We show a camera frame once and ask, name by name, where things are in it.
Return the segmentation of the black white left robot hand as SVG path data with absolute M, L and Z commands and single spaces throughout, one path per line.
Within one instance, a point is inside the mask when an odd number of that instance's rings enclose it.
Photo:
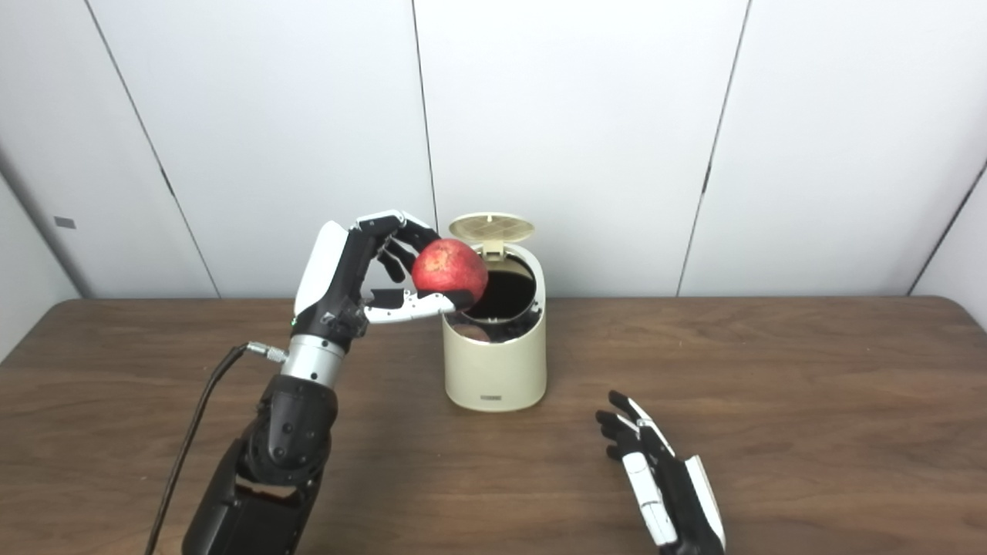
M 402 210 L 325 224 L 294 301 L 293 336 L 348 348 L 367 327 L 465 311 L 489 271 L 472 248 Z

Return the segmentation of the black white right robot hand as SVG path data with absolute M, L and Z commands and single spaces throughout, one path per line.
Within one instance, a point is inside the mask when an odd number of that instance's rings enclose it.
M 659 554 L 723 554 L 726 535 L 700 456 L 680 458 L 653 418 L 611 390 L 613 412 L 595 419 L 610 440 L 606 456 L 624 468 L 646 530 Z

